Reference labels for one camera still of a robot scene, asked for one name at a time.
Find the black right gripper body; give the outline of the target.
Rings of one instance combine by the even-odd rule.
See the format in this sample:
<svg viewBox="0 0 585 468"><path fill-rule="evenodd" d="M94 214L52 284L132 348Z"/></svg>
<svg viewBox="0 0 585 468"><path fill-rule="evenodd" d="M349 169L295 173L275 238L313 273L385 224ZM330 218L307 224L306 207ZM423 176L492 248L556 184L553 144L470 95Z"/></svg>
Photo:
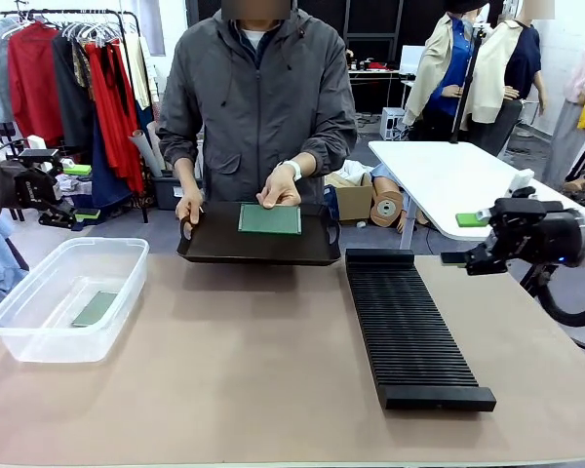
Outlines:
<svg viewBox="0 0 585 468"><path fill-rule="evenodd" d="M585 256L584 216L560 202L501 198L490 208L490 254L531 264L578 266Z"/></svg>

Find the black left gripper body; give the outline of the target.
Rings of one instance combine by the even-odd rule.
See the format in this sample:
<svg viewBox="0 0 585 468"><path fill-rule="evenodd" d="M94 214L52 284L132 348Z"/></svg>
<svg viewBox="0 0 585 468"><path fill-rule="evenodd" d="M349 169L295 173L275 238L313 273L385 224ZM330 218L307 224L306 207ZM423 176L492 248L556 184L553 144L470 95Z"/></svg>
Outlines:
<svg viewBox="0 0 585 468"><path fill-rule="evenodd" d="M15 194L11 209L48 209L59 204L59 183L56 178L36 168L11 170Z"/></svg>

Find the person's right hand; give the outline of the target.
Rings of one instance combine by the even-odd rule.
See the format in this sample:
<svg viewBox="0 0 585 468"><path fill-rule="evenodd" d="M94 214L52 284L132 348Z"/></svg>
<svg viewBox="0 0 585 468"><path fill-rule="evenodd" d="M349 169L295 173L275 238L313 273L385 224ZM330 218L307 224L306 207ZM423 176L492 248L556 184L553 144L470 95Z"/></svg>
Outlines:
<svg viewBox="0 0 585 468"><path fill-rule="evenodd" d="M200 220L203 203L204 198L199 188L184 188L183 195L175 207L177 219L187 219L191 225L197 225Z"/></svg>

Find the person's left hand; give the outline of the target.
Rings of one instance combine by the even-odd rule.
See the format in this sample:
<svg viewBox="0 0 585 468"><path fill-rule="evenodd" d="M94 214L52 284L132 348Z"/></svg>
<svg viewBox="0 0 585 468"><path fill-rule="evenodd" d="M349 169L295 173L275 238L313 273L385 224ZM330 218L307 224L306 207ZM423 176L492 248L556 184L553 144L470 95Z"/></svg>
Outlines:
<svg viewBox="0 0 585 468"><path fill-rule="evenodd" d="M282 162L267 178L262 191L256 195L258 203L267 210L276 206L298 206L301 203L301 197L296 188L296 182L301 176L301 167L297 162Z"/></svg>

